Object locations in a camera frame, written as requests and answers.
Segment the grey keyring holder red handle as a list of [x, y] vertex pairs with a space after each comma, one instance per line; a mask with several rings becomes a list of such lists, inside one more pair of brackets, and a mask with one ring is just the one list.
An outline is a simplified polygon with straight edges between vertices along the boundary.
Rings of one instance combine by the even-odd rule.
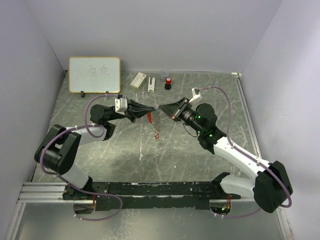
[[147, 116], [148, 122], [154, 127], [155, 131], [157, 133], [160, 133], [162, 123], [161, 123], [159, 112], [157, 110], [153, 112], [149, 112], [147, 113], [146, 116]]

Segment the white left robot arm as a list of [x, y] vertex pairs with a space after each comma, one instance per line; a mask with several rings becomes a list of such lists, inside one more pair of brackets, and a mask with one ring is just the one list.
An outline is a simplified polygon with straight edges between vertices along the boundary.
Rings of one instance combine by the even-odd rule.
[[116, 128], [113, 120], [128, 119], [134, 123], [154, 111], [155, 107], [125, 97], [116, 97], [113, 106], [88, 104], [85, 113], [90, 116], [85, 120], [92, 123], [80, 127], [54, 125], [36, 150], [34, 160], [46, 174], [73, 185], [81, 199], [89, 199], [94, 192], [93, 180], [75, 164], [79, 146], [110, 139]]

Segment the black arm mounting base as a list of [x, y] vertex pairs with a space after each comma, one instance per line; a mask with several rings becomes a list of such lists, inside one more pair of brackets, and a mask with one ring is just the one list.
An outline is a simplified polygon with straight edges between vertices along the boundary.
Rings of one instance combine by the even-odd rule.
[[209, 210], [210, 201], [228, 199], [216, 182], [93, 182], [94, 193], [116, 195], [123, 209], [194, 208]]

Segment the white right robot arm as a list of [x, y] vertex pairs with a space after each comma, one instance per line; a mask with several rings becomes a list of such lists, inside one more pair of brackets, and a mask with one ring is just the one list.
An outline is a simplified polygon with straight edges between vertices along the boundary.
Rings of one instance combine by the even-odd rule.
[[242, 170], [248, 178], [227, 175], [212, 186], [212, 193], [218, 199], [228, 194], [236, 194], [255, 200], [265, 212], [273, 213], [287, 201], [293, 188], [285, 166], [279, 162], [269, 162], [253, 155], [230, 140], [217, 126], [214, 108], [202, 103], [192, 109], [187, 98], [178, 102], [162, 104], [158, 107], [175, 122], [182, 121], [197, 133], [201, 147], [220, 156]]

